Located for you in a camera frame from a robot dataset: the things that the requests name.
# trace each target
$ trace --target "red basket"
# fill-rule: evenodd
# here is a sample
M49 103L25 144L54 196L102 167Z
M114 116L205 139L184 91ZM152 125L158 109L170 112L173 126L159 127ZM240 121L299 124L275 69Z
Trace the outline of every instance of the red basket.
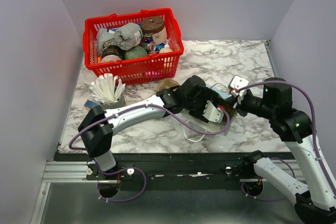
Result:
M144 18L160 16L164 19L167 37L173 52L157 54L138 59L98 63L96 35L100 28L115 28L129 22L140 23ZM139 13L88 18L83 34L85 66L96 76L112 73L126 85L171 78L175 76L180 56L183 54L181 31L173 12L169 8L141 10Z

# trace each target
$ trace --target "green ball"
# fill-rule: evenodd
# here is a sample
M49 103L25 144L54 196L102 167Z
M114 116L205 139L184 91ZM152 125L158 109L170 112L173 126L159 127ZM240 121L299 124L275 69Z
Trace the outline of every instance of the green ball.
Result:
M146 56L148 56L147 51L140 46L135 46L131 48L130 50L126 51L124 55L125 60L138 59Z

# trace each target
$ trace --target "marble table top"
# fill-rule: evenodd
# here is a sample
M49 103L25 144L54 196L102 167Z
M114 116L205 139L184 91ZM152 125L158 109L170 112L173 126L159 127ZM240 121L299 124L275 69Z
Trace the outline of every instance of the marble table top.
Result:
M263 81L273 76L265 45L262 41L205 40L183 41L185 51L180 57L174 80L182 84L188 77L197 75L207 84L217 82L228 85L233 76L239 75L250 83ZM59 152L75 153L68 144L88 111L83 105L90 95L89 84L95 74L82 63L80 74L68 113ZM127 86L124 92L126 105L142 101L156 93L159 82ZM261 88L251 89L261 97ZM79 138L74 146L83 147ZM237 115L229 132L224 135L205 136L193 143L185 139L183 126L168 116L132 126L113 137L114 153L203 153L203 152L264 152L289 151L271 130L267 120L254 115L245 118Z

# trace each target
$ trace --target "gray floor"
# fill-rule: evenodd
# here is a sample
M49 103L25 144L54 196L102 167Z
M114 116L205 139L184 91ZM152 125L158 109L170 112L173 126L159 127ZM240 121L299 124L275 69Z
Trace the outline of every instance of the gray floor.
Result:
M134 195L121 192L118 198ZM281 197L267 184L264 197ZM96 185L54 184L51 186L42 223L53 224L217 224L302 223L287 201L261 202L241 191L146 191L126 203L98 200Z

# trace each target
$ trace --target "brown lid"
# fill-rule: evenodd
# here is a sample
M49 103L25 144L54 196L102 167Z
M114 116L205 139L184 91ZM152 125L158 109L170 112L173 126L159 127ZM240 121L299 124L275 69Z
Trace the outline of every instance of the brown lid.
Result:
M145 34L156 34L164 28L164 20L159 16L145 18L141 23L141 28Z

